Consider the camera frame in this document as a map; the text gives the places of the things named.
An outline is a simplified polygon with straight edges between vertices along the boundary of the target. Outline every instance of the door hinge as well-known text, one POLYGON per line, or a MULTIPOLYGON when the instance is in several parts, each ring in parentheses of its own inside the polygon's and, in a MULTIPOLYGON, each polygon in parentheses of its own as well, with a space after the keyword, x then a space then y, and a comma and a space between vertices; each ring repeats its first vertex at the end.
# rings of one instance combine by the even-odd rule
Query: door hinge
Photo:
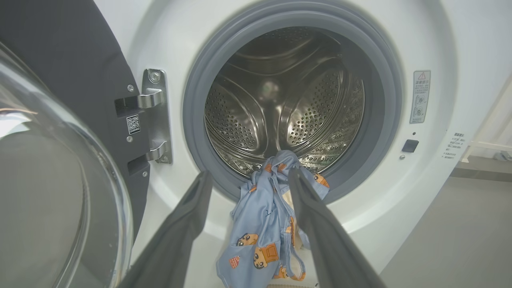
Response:
POLYGON ((148 161, 171 164, 173 154, 170 142, 167 81, 165 71, 146 69, 142 76, 142 93, 137 96, 137 105, 147 112, 150 151, 148 161))

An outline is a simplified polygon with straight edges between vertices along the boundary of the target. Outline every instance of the clothing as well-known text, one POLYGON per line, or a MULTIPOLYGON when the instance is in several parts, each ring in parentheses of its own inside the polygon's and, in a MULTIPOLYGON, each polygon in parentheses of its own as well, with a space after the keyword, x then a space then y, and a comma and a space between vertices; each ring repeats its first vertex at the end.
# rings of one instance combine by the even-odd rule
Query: clothing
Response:
POLYGON ((231 212, 229 245, 217 262, 217 275, 226 287, 264 288, 272 278, 302 281, 306 276, 295 251, 300 240, 308 248, 309 240, 304 232, 295 238, 298 227, 288 185, 292 168, 300 168, 320 198, 329 192, 325 179, 300 167, 293 152, 279 151, 267 159, 242 185, 240 200, 231 212), (298 270, 292 269, 292 263, 298 270))

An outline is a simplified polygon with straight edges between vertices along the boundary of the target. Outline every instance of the stainless steel drum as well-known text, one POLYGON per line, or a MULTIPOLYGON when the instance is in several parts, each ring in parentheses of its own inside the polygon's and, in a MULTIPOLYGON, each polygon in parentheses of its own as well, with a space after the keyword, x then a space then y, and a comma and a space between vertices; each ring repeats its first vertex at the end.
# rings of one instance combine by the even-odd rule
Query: stainless steel drum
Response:
POLYGON ((341 44, 321 31, 290 27, 243 46, 211 85, 208 137, 245 177, 278 150, 321 172, 340 159, 359 129, 362 80, 343 64, 341 44))

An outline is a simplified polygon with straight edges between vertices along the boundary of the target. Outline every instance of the floor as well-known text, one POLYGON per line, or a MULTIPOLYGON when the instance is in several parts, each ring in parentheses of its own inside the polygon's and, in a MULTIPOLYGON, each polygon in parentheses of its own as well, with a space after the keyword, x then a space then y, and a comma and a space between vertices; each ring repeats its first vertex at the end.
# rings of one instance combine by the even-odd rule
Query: floor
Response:
POLYGON ((512 162, 469 161, 381 273, 388 288, 512 287, 512 162))

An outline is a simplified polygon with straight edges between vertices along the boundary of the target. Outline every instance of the qr code sticker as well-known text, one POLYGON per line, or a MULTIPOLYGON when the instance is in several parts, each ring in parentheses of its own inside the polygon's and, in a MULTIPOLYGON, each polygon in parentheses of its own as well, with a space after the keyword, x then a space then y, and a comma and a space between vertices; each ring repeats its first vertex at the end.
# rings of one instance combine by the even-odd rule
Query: qr code sticker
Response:
POLYGON ((128 132, 130 135, 140 132, 139 114, 126 118, 128 124, 128 132))

